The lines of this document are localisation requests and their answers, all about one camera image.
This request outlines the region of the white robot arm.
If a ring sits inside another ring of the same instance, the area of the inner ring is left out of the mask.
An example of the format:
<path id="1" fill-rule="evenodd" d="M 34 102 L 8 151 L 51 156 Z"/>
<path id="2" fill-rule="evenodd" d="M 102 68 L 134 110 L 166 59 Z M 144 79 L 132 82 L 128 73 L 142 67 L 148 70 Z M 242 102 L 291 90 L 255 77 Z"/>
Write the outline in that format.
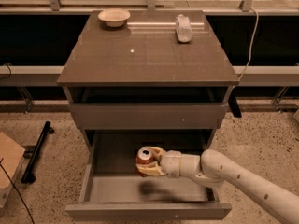
<path id="1" fill-rule="evenodd" d="M 201 155 L 142 147 L 135 157 L 141 175 L 189 178 L 194 183 L 214 188 L 224 181 L 234 185 L 282 224 L 299 224 L 299 197 L 254 174 L 213 149 Z"/>

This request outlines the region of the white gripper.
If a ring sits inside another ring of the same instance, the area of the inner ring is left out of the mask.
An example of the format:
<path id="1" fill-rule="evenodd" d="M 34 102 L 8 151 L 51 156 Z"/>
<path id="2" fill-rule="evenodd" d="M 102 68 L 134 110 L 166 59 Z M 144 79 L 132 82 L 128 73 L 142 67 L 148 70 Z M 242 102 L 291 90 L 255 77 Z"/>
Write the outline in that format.
<path id="1" fill-rule="evenodd" d="M 180 177 L 180 159 L 182 154 L 179 151 L 165 151 L 160 147 L 150 147 L 155 162 L 149 164 L 137 164 L 137 171 L 141 176 L 167 176 L 169 178 Z"/>

